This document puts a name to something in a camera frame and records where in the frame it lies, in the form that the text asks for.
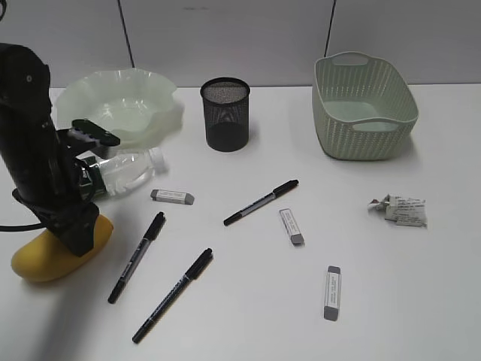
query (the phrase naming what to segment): black marker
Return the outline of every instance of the black marker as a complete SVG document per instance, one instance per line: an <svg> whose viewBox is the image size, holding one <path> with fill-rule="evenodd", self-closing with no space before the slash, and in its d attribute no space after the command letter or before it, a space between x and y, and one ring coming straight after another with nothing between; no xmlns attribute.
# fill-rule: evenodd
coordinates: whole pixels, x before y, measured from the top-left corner
<svg viewBox="0 0 481 361"><path fill-rule="evenodd" d="M275 198L280 197L282 194L287 193L290 190L293 190L296 188L299 184L299 181L296 180L291 180L287 183L284 183L282 186L276 188L273 190L271 193L267 194L265 197L260 198L258 201L255 201L251 205L248 205L244 209L238 211L237 213L232 214L229 218L224 220L224 226L228 226L229 224L232 224L236 220L239 220L240 218L248 215L250 212L255 211L257 208L262 207L263 205L266 205L270 201L275 200Z"/></svg>
<svg viewBox="0 0 481 361"><path fill-rule="evenodd" d="M147 321L138 329L132 341L138 344L142 338L150 331L152 326L159 320L159 318L164 314L170 304L175 301L175 299L182 293L183 289L187 287L190 281L197 279L197 277L204 271L210 260L212 259L212 250L210 248L206 249L199 258L194 262L193 265L187 270L184 276L179 282L174 286L171 292L164 298L160 305L157 306L156 310L147 318Z"/></svg>
<svg viewBox="0 0 481 361"><path fill-rule="evenodd" d="M165 222L164 214L163 212L159 212L156 215L156 217L153 219L147 232L145 232L145 235L142 238L141 243L138 244L129 263L127 263L126 269L124 269L122 275L117 281L117 284L113 288L112 293L108 297L108 303L111 303L113 305L115 301L119 298L120 293L122 293L127 282L129 282L130 277L134 274L135 269L137 268L138 264L141 262L142 257L144 257L144 254L147 251L147 248L149 248L152 241L157 238L157 235L159 234L160 229L164 225L164 222Z"/></svg>

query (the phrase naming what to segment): basket handle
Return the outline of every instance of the basket handle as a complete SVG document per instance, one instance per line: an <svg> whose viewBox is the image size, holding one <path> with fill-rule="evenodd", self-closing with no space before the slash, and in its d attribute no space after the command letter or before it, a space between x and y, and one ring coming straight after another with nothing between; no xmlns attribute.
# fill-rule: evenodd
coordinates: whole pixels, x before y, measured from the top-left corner
<svg viewBox="0 0 481 361"><path fill-rule="evenodd" d="M358 51L345 51L343 53L328 56L334 66L363 66L373 60L372 57Z"/></svg>
<svg viewBox="0 0 481 361"><path fill-rule="evenodd" d="M383 124L385 129L379 130L379 126ZM398 130L399 126L406 125L405 122L400 122L399 120L386 119L386 118L369 118L356 120L351 122L349 125L355 132L395 132Z"/></svg>

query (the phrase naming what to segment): gray wall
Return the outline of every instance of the gray wall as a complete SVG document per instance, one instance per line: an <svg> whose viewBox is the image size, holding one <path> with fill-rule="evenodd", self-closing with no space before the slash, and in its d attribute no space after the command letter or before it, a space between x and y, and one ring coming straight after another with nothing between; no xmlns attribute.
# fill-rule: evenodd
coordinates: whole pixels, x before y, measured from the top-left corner
<svg viewBox="0 0 481 361"><path fill-rule="evenodd" d="M333 1L121 0L135 65L178 86L311 84ZM383 57L410 83L481 82L480 13L477 0L337 0L328 55ZM53 86L132 66L117 0L8 0L0 41L31 47Z"/></svg>
<svg viewBox="0 0 481 361"><path fill-rule="evenodd" d="M99 69L128 68L116 0L7 0L0 42L30 47L50 66L53 86Z"/></svg>
<svg viewBox="0 0 481 361"><path fill-rule="evenodd" d="M385 58L409 83L480 83L480 36L480 0L338 0L328 55Z"/></svg>

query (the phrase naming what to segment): bottle cap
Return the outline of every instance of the bottle cap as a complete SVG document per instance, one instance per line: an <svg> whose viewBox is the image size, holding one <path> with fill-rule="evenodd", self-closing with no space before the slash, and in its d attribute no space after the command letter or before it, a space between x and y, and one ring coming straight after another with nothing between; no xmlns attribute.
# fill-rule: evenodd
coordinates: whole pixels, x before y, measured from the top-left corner
<svg viewBox="0 0 481 361"><path fill-rule="evenodd" d="M151 148L149 149L149 155L152 160L154 169L159 173L165 171L167 167L165 166L165 161L164 161L164 156L162 154L162 151L157 147Z"/></svg>

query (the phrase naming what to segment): plastic water bottle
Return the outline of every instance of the plastic water bottle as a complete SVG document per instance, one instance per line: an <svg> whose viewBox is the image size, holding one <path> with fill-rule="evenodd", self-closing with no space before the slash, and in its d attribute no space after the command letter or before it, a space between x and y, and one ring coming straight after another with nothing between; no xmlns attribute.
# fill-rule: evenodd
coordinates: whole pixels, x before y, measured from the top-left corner
<svg viewBox="0 0 481 361"><path fill-rule="evenodd" d="M145 184L154 174L165 171L165 162L159 148L149 150L119 152L114 158L101 159L90 156L83 159L95 173L98 180L96 194L110 196L127 193ZM83 193L87 194L92 181L83 181Z"/></svg>

